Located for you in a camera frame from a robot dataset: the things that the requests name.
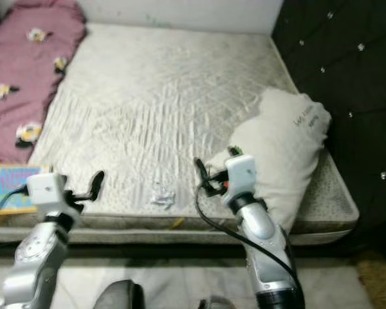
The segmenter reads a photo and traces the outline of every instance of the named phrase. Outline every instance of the white pillow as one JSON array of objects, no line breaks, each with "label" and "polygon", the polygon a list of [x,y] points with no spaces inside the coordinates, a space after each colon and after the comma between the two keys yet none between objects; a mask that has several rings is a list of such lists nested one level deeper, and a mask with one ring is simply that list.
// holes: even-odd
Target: white pillow
[{"label": "white pillow", "polygon": [[[229,145],[255,157],[255,196],[264,199],[273,220],[289,233],[324,147],[331,116],[305,94],[271,88],[262,94],[259,109],[260,115],[237,127]],[[222,167],[228,157],[223,151],[207,164]]]}]

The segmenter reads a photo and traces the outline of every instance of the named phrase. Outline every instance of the black tufted headboard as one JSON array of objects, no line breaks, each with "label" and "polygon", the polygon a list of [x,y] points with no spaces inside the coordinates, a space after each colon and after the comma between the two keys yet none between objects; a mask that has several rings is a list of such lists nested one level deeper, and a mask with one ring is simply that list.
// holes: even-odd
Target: black tufted headboard
[{"label": "black tufted headboard", "polygon": [[299,91],[333,116],[327,146],[358,228],[386,222],[386,0],[285,0],[273,40]]}]

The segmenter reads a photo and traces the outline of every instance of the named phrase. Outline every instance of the white wall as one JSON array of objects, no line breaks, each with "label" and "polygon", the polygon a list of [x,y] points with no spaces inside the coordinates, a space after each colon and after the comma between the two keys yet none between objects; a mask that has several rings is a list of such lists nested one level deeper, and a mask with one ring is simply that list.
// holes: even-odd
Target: white wall
[{"label": "white wall", "polygon": [[[78,0],[91,22],[271,34],[283,0]],[[0,16],[14,0],[0,0]]]}]

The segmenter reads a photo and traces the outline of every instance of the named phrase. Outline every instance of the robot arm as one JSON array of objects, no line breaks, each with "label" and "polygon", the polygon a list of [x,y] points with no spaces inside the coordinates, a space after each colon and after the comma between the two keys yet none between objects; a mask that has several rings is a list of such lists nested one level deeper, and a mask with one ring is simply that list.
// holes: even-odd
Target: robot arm
[{"label": "robot arm", "polygon": [[[196,159],[201,186],[208,196],[223,195],[224,205],[237,218],[240,240],[246,241],[243,245],[247,268],[259,308],[304,309],[303,292],[292,265],[285,233],[270,218],[265,202],[253,196],[255,160],[249,155],[239,155],[234,149],[230,152],[233,157],[225,162],[226,170],[213,176],[207,175],[204,165]],[[219,188],[213,187],[212,182],[219,183]]]},{"label": "robot arm", "polygon": [[66,177],[40,174],[27,180],[32,203],[44,221],[17,247],[15,263],[3,287],[0,309],[47,309],[57,282],[57,272],[68,253],[68,232],[80,222],[80,200],[95,200],[104,173],[99,172],[90,193],[75,196],[65,191]]}]

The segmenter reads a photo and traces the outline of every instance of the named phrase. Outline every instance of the white quilted mattress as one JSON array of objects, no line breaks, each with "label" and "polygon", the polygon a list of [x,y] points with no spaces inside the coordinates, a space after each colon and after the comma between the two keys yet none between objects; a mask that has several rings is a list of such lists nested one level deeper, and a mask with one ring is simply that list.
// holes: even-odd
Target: white quilted mattress
[{"label": "white quilted mattress", "polygon": [[[165,230],[184,218],[178,229],[207,230],[193,206],[193,157],[226,147],[235,127],[255,115],[265,87],[295,92],[271,39],[94,23],[87,30],[30,163],[69,175],[77,192],[106,171],[100,199],[86,204],[87,229]],[[320,194],[310,192],[296,226],[342,222],[349,230],[357,209],[327,153],[320,166],[313,185]],[[155,183],[174,189],[174,205],[151,202]],[[209,216],[232,219],[217,199],[203,202]]]}]

